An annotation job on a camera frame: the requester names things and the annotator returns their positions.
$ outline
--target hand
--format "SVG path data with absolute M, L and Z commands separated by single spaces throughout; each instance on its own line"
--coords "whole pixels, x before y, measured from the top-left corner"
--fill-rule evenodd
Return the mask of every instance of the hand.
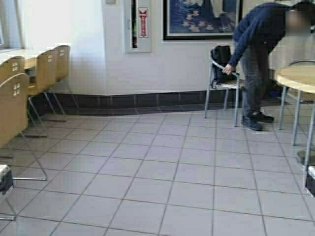
M 230 64 L 226 65 L 226 67 L 223 69 L 223 73 L 224 74 L 227 74 L 227 75 L 230 75 L 232 74 L 232 72 L 235 71 L 235 67 L 231 66 Z

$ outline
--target window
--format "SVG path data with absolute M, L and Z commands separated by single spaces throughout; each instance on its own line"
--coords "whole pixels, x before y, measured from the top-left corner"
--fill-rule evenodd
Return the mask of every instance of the window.
M 16 1 L 0 0 L 0 50 L 10 48 L 21 48 Z

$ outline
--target fire extinguisher cabinet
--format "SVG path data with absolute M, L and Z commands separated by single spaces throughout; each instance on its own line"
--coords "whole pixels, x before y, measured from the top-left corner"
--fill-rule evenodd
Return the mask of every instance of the fire extinguisher cabinet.
M 151 0 L 124 1 L 124 34 L 126 53 L 150 53 Z

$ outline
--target black sneaker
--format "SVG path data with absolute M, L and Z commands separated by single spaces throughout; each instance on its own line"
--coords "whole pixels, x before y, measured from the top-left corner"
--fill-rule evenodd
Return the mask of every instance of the black sneaker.
M 249 117 L 243 117 L 242 124 L 251 130 L 262 131 L 262 125 Z
M 262 112 L 259 112 L 256 115 L 253 115 L 252 119 L 254 121 L 264 122 L 264 123 L 273 123 L 275 121 L 275 119 L 273 117 L 266 116 Z

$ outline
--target painting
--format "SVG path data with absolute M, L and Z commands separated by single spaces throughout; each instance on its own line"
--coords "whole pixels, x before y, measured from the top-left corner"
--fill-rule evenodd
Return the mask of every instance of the painting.
M 232 38 L 242 0 L 164 0 L 163 39 Z

